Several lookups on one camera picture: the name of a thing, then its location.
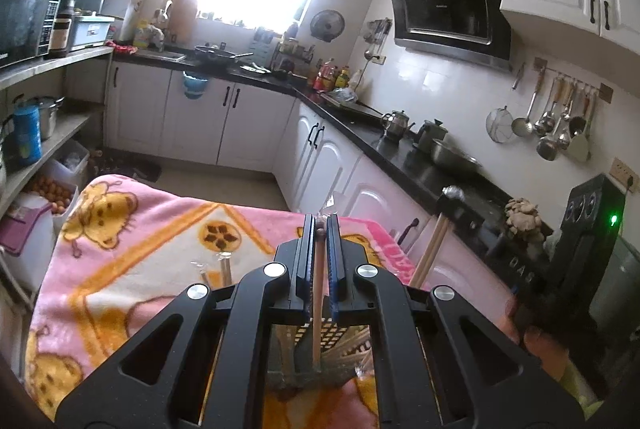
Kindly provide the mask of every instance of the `tile floor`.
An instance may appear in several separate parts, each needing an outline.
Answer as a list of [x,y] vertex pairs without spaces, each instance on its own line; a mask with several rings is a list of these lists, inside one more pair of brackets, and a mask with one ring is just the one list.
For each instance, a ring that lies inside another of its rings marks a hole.
[[233,175],[201,168],[162,167],[156,189],[178,196],[190,196],[233,205],[288,211],[275,178]]

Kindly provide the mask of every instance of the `blue bucket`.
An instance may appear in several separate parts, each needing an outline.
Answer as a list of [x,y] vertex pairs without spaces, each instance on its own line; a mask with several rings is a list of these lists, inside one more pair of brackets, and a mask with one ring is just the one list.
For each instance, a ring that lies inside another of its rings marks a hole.
[[15,108],[14,133],[20,164],[31,165],[42,157],[40,110],[37,106]]
[[199,74],[182,73],[184,95],[188,99],[199,99],[207,89],[208,79],[203,79]]

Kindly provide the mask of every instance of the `pink blanket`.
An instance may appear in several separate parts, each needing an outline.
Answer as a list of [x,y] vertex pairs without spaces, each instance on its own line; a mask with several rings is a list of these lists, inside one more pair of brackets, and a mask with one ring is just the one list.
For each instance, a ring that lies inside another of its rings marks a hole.
[[[26,386],[51,418],[60,401],[175,295],[194,282],[233,281],[299,237],[303,215],[180,198],[122,176],[94,180],[64,225],[31,322]],[[340,219],[342,237],[408,283],[414,265],[374,221]],[[372,379],[267,395],[265,428],[377,426]]]

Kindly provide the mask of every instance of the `microwave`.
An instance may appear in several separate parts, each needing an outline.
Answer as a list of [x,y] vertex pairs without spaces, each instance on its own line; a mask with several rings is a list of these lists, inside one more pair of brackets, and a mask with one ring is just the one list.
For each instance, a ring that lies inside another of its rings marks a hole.
[[0,67],[49,52],[60,0],[0,0]]
[[511,27],[501,0],[391,1],[397,45],[511,69]]

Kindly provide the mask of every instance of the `wooden cutting board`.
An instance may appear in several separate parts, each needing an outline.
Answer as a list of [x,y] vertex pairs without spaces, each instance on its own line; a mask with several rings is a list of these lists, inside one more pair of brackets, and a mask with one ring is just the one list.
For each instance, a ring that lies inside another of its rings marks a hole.
[[163,6],[169,16],[167,39],[180,45],[190,43],[198,14],[198,0],[164,0]]

